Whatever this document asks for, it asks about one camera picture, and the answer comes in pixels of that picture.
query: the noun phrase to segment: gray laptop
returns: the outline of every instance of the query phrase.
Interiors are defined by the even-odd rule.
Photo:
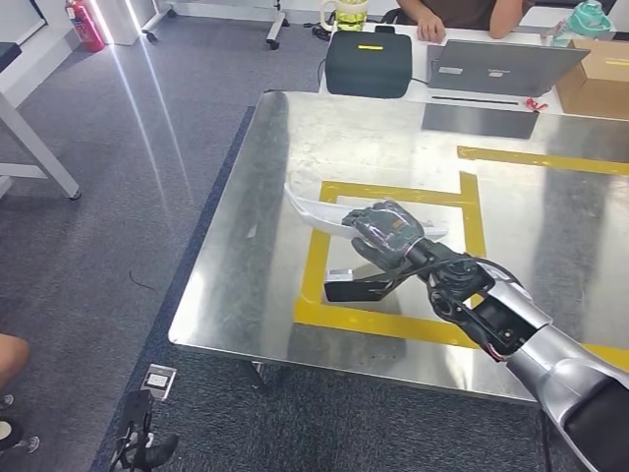
[[[450,39],[428,47],[431,89],[540,96],[589,54],[588,49]]]

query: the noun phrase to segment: stainless steel table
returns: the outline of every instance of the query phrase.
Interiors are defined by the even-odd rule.
[[[347,241],[302,224],[283,197],[288,181],[303,197],[358,207],[410,201],[405,206],[416,216],[447,226],[446,244],[486,252],[518,275],[559,327],[611,346],[594,349],[627,366],[629,123],[542,114],[529,140],[517,140],[422,130],[429,113],[399,100],[263,94],[169,339],[247,360],[532,400],[502,365],[464,347],[454,326],[437,323],[418,280],[375,306],[354,304],[361,311],[327,307],[316,257],[328,268],[364,262]],[[457,120],[446,125],[456,129]],[[465,193],[473,198],[459,202]],[[345,329],[321,327],[329,325]]]

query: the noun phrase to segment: cardboard box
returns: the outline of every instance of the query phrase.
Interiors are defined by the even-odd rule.
[[[590,54],[557,82],[565,113],[629,120],[629,42],[573,39]]]

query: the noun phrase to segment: fire extinguisher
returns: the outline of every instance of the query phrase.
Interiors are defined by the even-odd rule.
[[[98,52],[105,47],[105,43],[82,0],[67,0],[66,11],[78,37],[85,45],[85,49]]]

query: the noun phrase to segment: black case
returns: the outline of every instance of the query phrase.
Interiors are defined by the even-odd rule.
[[[330,93],[399,98],[413,77],[411,38],[388,32],[339,31],[326,58]]]

